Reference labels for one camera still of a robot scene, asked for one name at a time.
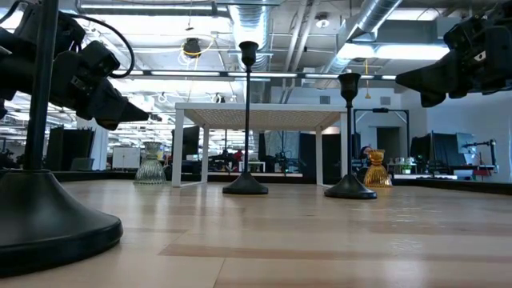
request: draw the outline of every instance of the white table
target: white table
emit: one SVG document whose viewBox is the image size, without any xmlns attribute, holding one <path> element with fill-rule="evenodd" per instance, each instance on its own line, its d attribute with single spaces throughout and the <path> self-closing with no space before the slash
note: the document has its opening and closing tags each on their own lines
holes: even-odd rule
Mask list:
<svg viewBox="0 0 512 288">
<path fill-rule="evenodd" d="M 183 123 L 185 117 L 204 129 L 202 154 L 208 155 L 210 129 L 244 130 L 246 128 L 246 104 L 231 103 L 176 103 L 176 121 L 173 147 L 172 186 L 182 187 L 182 149 Z M 347 138 L 346 108 L 336 105 L 295 105 L 295 104 L 251 104 L 250 128 L 252 130 L 284 130 L 316 132 L 317 184 L 323 185 L 322 170 L 322 132 L 337 121 L 341 125 L 342 138 L 342 175 L 345 175 Z M 201 181 L 208 181 L 208 157 L 202 159 Z"/>
<path fill-rule="evenodd" d="M 238 171 L 240 172 L 243 172 L 243 163 L 244 161 L 240 161 L 238 163 Z M 265 173 L 266 169 L 265 169 L 265 163 L 264 162 L 257 162 L 257 161 L 249 161 L 249 166 L 250 165 L 263 165 L 263 173 Z"/>
</svg>

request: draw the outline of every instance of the yellow glass vase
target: yellow glass vase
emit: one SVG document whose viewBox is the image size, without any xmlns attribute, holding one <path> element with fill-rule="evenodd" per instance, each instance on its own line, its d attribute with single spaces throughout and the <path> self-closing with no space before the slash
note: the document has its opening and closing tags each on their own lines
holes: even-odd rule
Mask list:
<svg viewBox="0 0 512 288">
<path fill-rule="evenodd" d="M 365 186 L 376 188 L 392 187 L 390 176 L 382 165 L 384 150 L 370 150 L 371 166 L 366 172 Z"/>
</svg>

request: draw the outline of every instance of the doorway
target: doorway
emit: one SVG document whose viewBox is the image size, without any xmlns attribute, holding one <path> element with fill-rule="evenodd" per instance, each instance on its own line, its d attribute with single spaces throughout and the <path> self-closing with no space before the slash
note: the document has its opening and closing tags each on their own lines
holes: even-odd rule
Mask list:
<svg viewBox="0 0 512 288">
<path fill-rule="evenodd" d="M 377 127 L 377 148 L 386 151 L 386 159 L 401 157 L 400 127 Z"/>
</svg>

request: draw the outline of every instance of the amber glass vase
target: amber glass vase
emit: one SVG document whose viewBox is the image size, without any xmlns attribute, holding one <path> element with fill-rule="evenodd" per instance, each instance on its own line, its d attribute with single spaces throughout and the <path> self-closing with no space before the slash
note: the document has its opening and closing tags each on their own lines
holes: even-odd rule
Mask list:
<svg viewBox="0 0 512 288">
<path fill-rule="evenodd" d="M 166 182 L 166 175 L 163 173 L 162 164 L 157 156 L 160 145 L 160 142 L 144 142 L 146 159 L 137 170 L 135 184 L 154 185 Z"/>
<path fill-rule="evenodd" d="M 371 166 L 366 172 L 365 186 L 367 187 L 392 187 L 391 179 L 382 165 L 384 150 L 370 150 Z"/>
</svg>

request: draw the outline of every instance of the ceiling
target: ceiling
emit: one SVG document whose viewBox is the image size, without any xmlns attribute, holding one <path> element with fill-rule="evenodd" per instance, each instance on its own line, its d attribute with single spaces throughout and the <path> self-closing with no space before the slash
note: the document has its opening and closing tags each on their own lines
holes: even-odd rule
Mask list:
<svg viewBox="0 0 512 288">
<path fill-rule="evenodd" d="M 6 9 L 13 1 L 3 1 L 0 4 L 0 15 L 6 12 Z M 154 1 L 138 2 L 153 5 Z M 138 13 L 131 15 L 102 14 L 100 10 L 92 10 L 91 17 L 101 19 L 116 27 L 134 48 L 136 54 L 136 70 L 240 70 L 238 64 L 238 53 L 236 39 L 233 35 L 233 23 L 230 19 L 224 17 L 207 17 L 188 15 L 188 1 L 167 1 L 168 3 L 181 4 L 183 10 L 182 16 L 151 16 L 150 13 Z M 81 3 L 90 5 L 109 5 L 119 4 L 115 0 L 82 0 Z M 239 4 L 240 1 L 227 0 L 217 1 L 219 9 L 224 7 L 225 3 Z M 278 0 L 278 1 L 251 1 L 252 4 L 280 4 L 269 6 L 270 21 L 268 22 L 269 45 L 266 53 L 270 56 L 269 71 L 282 72 L 285 68 L 288 47 L 292 39 L 292 31 L 297 25 L 297 12 L 301 0 Z M 404 25 L 410 22 L 420 21 L 428 24 L 438 17 L 451 16 L 460 17 L 461 15 L 475 13 L 484 7 L 492 7 L 496 1 L 473 0 L 468 4 L 467 0 L 459 1 L 428 1 L 428 0 L 404 0 L 401 5 L 388 17 L 390 21 L 403 21 Z M 307 41 L 304 52 L 298 62 L 298 70 L 310 69 L 319 71 L 330 62 L 340 49 L 340 43 L 337 36 L 340 31 L 340 25 L 344 19 L 356 15 L 361 7 L 362 0 L 342 0 L 320 1 L 317 7 L 317 13 L 325 12 L 329 25 L 319 28 L 313 25 L 307 35 Z M 61 8 L 64 10 L 74 10 L 75 0 L 61 0 Z M 307 25 L 308 12 L 310 5 L 306 8 L 306 16 L 302 21 L 301 34 Z M 12 31 L 19 23 L 22 12 L 17 12 L 11 19 L 2 24 L 3 28 Z M 126 47 L 115 34 L 97 24 L 80 21 L 86 29 L 88 42 L 99 40 L 103 42 L 119 59 L 122 66 L 128 67 L 130 56 Z M 187 38 L 198 38 L 202 50 L 201 57 L 197 61 L 187 59 L 182 56 L 182 44 Z M 428 65 L 433 60 L 399 60 L 370 58 L 367 62 L 352 61 L 347 69 L 358 73 L 368 74 L 387 74 L 396 75 L 401 72 L 412 70 L 421 66 Z M 120 142 L 126 142 L 127 139 L 141 142 L 144 139 L 157 139 L 163 142 L 171 142 L 170 133 L 158 132 L 157 129 L 151 129 L 151 125 L 163 125 L 160 130 L 170 130 L 174 127 L 174 104 L 176 102 L 212 102 L 218 97 L 224 97 L 226 102 L 244 102 L 245 82 L 239 79 L 219 79 L 217 81 L 194 81 L 185 79 L 140 79 L 125 78 L 111 79 L 114 87 L 119 89 L 123 95 L 130 97 L 130 100 L 144 110 L 155 113 L 165 114 L 164 122 L 147 123 L 126 123 L 122 124 L 119 131 L 136 131 L 141 126 L 149 127 L 143 132 L 126 133 L 127 136 L 120 136 L 120 133 L 110 134 L 111 145 L 118 145 Z M 372 87 L 397 89 L 393 82 L 375 82 Z M 295 89 L 302 89 L 299 83 L 296 83 Z M 261 88 L 261 93 L 271 93 Z M 0 137 L 8 137 L 11 140 L 22 141 L 25 134 L 28 119 L 28 109 L 30 108 L 30 96 L 19 94 L 7 109 L 10 115 L 3 119 Z M 66 125 L 66 127 L 76 127 L 76 116 L 70 110 L 63 110 L 56 106 L 49 108 L 48 129 L 56 125 Z M 213 136 L 218 140 L 215 144 L 223 146 L 223 132 Z"/>
</svg>

